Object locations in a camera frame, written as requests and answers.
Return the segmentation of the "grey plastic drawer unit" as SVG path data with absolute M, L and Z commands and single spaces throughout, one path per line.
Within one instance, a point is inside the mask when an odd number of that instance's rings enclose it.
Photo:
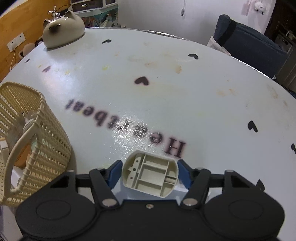
M 117 6 L 117 0 L 71 0 L 73 11 L 86 11 L 91 9 L 104 9 Z

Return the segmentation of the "beige ceramic cat figurine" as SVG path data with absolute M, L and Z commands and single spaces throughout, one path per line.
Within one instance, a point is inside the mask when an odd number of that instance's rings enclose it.
M 44 20 L 42 39 L 47 49 L 54 49 L 81 38 L 85 33 L 84 21 L 72 11 L 55 20 Z

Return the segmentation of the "beige woven plastic basket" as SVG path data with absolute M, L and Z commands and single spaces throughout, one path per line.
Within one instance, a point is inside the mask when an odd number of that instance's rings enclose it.
M 1 158 L 1 204 L 19 206 L 33 193 L 62 174 L 70 161 L 71 145 L 62 125 L 41 92 L 18 83 L 1 85 L 1 138 L 8 157 Z M 16 187 L 13 167 L 25 148 L 25 168 Z

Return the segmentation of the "beige plastic compartment tray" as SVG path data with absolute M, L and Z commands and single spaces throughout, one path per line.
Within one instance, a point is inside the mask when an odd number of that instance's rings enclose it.
M 136 150 L 128 156 L 121 172 L 126 188 L 166 198 L 178 182 L 179 168 L 174 159 Z

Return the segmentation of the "white wall socket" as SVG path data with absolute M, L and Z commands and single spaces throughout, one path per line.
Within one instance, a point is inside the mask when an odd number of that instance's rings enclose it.
M 9 49 L 10 52 L 14 51 L 17 46 L 25 42 L 26 38 L 23 33 L 20 33 L 18 36 L 16 36 L 14 39 L 12 39 L 10 42 L 7 44 L 7 48 Z

